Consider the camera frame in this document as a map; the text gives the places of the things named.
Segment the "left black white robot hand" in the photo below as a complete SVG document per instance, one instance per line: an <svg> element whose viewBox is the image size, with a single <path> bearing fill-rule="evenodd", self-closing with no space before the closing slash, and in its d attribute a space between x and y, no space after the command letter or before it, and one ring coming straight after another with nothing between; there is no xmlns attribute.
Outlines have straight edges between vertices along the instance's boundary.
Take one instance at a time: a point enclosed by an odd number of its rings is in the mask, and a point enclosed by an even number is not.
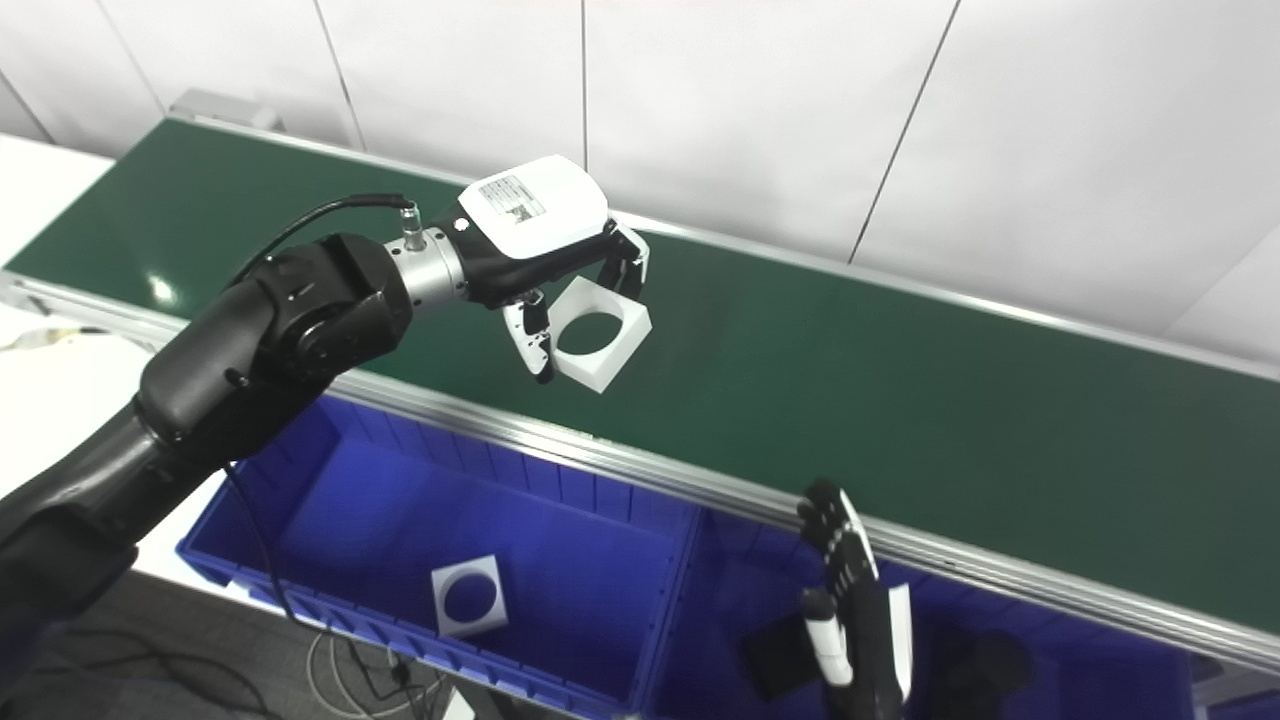
<svg viewBox="0 0 1280 720"><path fill-rule="evenodd" d="M650 333L639 297L652 250L568 158L539 158L472 182L439 225L463 297L502 315L536 380L566 375L603 393ZM562 350L561 334L591 315L614 318L614 337L591 352Z"/></svg>

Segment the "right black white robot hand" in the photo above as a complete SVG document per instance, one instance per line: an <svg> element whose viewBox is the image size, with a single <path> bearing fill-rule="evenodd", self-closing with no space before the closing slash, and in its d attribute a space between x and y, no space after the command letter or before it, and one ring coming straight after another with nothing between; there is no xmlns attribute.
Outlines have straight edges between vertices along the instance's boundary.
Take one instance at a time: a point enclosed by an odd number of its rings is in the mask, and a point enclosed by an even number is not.
<svg viewBox="0 0 1280 720"><path fill-rule="evenodd" d="M796 506L801 538L824 580L801 614L833 719L901 719L913 678L910 589L887 587L870 539L844 488L819 478Z"/></svg>

